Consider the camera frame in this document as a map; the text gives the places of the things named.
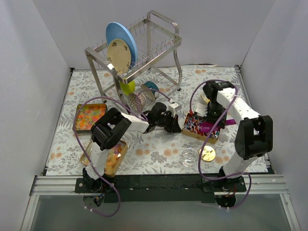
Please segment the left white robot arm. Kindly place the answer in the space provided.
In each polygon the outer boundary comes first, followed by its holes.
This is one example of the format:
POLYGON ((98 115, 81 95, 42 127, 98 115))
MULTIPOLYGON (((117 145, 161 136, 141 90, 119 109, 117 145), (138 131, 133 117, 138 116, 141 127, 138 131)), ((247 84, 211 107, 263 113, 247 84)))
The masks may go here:
POLYGON ((116 108, 109 109, 92 127, 92 151, 89 164, 83 169, 86 187, 93 193, 102 188, 104 168, 110 150, 114 148, 127 131, 149 133, 156 127, 168 133, 180 133, 177 112, 181 109, 178 103, 156 103, 150 111, 144 112, 147 120, 120 112, 116 108))

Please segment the clear glass jar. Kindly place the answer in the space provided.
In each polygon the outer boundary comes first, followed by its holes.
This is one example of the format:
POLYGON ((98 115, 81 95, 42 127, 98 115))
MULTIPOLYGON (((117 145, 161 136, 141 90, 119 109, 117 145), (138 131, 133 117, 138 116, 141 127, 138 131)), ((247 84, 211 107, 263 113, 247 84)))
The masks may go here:
POLYGON ((187 148, 182 152, 181 159, 182 163, 186 167, 192 167, 197 164, 199 153, 194 148, 187 148))

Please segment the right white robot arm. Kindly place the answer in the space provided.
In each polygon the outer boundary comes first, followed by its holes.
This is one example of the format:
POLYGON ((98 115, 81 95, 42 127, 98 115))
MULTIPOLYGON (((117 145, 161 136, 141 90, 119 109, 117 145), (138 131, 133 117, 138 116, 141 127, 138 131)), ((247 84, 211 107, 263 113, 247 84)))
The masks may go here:
POLYGON ((229 81, 209 80, 203 86, 209 99, 205 119, 213 124, 212 129, 225 127, 225 118, 230 113, 238 125, 235 137, 236 153, 225 164, 216 178, 218 187, 229 191, 235 186, 235 179, 256 159, 272 151, 273 120, 269 115, 254 111, 238 96, 238 89, 229 81))

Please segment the tin of star candies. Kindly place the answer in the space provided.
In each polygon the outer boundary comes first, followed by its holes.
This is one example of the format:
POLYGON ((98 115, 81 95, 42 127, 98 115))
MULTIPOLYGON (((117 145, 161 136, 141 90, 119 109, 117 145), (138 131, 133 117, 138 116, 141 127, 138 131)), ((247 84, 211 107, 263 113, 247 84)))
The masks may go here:
POLYGON ((85 105, 77 115, 75 127, 77 134, 90 134, 90 129, 107 111, 104 103, 85 105))

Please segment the steel dish rack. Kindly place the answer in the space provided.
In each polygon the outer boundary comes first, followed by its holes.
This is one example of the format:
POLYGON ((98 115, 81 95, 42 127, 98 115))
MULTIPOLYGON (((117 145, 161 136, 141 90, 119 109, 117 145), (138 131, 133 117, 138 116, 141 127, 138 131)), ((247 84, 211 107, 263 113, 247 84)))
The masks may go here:
POLYGON ((178 59, 177 49, 181 45, 179 25, 171 18, 151 10, 146 17, 135 22, 130 27, 111 22, 105 30, 106 41, 96 48, 88 47, 85 55, 90 65, 94 80, 101 96, 110 96, 114 91, 119 100, 126 104, 121 84, 128 84, 147 72, 153 72, 154 83, 167 83, 166 93, 170 95, 175 90, 181 90, 182 69, 178 59), (127 69, 119 69, 107 55, 108 47, 114 39, 121 39, 130 51, 130 63, 127 69), (156 65, 169 54, 178 71, 175 79, 160 70, 156 65))

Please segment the tin of lollipop candies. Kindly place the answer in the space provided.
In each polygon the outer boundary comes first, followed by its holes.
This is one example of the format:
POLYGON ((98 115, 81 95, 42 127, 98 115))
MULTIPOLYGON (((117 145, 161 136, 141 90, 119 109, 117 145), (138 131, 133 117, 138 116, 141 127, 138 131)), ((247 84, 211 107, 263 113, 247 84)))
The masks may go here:
POLYGON ((213 124, 207 123, 204 117, 188 113, 184 120, 181 133, 183 135, 205 141, 212 127, 213 124))

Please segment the magenta plastic scoop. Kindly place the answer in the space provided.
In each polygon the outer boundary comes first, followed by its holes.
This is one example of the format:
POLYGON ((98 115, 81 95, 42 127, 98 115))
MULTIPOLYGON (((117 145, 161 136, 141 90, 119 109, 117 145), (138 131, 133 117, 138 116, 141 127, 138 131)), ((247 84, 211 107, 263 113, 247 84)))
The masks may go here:
MULTIPOLYGON (((214 124, 210 122, 202 122, 199 125, 199 131, 203 133, 208 133, 212 129, 213 125, 214 124)), ((226 120, 225 126, 231 126, 231 125, 236 125, 236 121, 234 119, 226 120)))

